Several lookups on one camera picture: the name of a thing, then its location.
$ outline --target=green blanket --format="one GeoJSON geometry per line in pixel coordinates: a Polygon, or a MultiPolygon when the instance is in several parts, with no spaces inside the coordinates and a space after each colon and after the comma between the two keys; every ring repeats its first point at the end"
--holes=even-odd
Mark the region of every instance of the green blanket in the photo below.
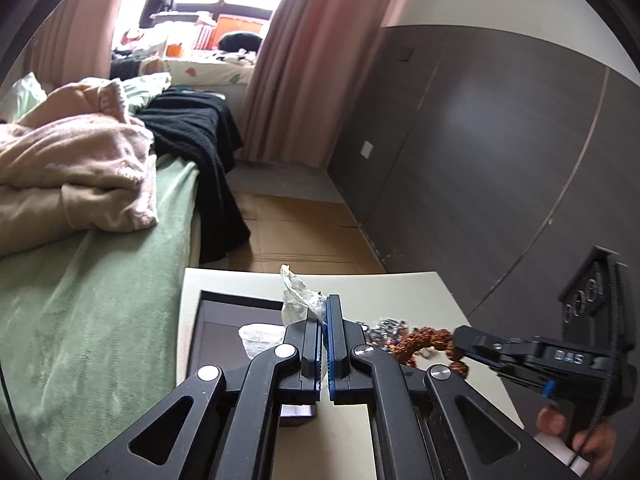
{"type": "MultiPolygon", "coordinates": [[[[174,387],[197,174],[158,160],[152,229],[92,230],[0,259],[0,363],[44,480],[65,478],[174,387]]],[[[14,436],[3,398],[0,416],[14,436]]]]}

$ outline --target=round metal pivot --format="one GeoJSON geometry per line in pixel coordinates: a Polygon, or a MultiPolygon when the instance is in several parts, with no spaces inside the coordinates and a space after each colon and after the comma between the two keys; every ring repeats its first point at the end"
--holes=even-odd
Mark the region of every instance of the round metal pivot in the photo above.
{"type": "Polygon", "coordinates": [[[218,367],[213,365],[203,366],[200,370],[198,370],[198,377],[203,381],[212,381],[213,379],[217,379],[220,374],[218,367]]]}
{"type": "Polygon", "coordinates": [[[431,377],[439,381],[446,381],[451,377],[451,370],[445,365],[433,365],[430,368],[429,373],[431,374],[431,377]]]}
{"type": "Polygon", "coordinates": [[[353,353],[358,357],[371,357],[375,350],[371,345],[358,345],[353,349],[353,353]]]}
{"type": "Polygon", "coordinates": [[[284,343],[283,345],[276,346],[276,355],[281,358],[291,357],[296,353],[296,347],[290,344],[284,343]]]}

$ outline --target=table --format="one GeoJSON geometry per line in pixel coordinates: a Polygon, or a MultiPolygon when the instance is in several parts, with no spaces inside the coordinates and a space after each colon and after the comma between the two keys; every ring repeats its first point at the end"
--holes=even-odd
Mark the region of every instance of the table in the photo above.
{"type": "MultiPolygon", "coordinates": [[[[305,285],[323,294],[339,294],[345,319],[376,324],[384,317],[404,319],[410,326],[453,330],[468,324],[436,272],[363,276],[305,276],[305,285]]],[[[200,291],[282,300],[279,274],[186,269],[178,324],[176,383],[184,380],[200,291]]],[[[522,427],[500,379],[488,367],[465,360],[468,382],[522,427]]],[[[425,362],[447,364],[444,352],[425,362]]],[[[326,381],[316,418],[298,428],[279,428],[274,480],[352,480],[376,477],[366,406],[334,406],[326,381]]]]}

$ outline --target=pink curtain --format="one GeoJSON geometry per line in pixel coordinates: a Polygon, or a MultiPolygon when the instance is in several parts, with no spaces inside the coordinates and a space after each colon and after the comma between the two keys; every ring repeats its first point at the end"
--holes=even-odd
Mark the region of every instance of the pink curtain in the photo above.
{"type": "Polygon", "coordinates": [[[240,120],[242,157],[325,167],[389,0],[282,0],[240,120]]]}
{"type": "Polygon", "coordinates": [[[121,0],[63,0],[28,44],[28,71],[57,87],[108,77],[121,0]]]}

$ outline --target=dark wall panel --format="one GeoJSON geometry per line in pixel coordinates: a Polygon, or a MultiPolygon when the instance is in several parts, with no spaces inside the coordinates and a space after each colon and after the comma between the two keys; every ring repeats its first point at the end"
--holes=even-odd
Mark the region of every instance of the dark wall panel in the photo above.
{"type": "Polygon", "coordinates": [[[359,222],[365,222],[415,120],[447,37],[446,27],[384,28],[378,57],[346,122],[328,171],[359,222]],[[360,155],[365,140],[369,159],[360,155]]]}
{"type": "MultiPolygon", "coordinates": [[[[621,254],[630,267],[636,312],[640,301],[640,88],[611,71],[593,139],[564,200],[511,276],[470,322],[503,336],[560,337],[561,307],[556,295],[591,246],[621,254]]],[[[636,314],[636,323],[640,316],[636,314]]],[[[640,367],[640,352],[631,362],[640,367]]],[[[519,413],[532,423],[529,396],[510,389],[519,413]]],[[[613,418],[618,432],[615,461],[640,426],[640,395],[613,418]]]]}
{"type": "Polygon", "coordinates": [[[436,30],[447,33],[444,56],[364,227],[389,272],[436,270],[466,313],[556,200],[604,67],[510,32],[436,30]]]}

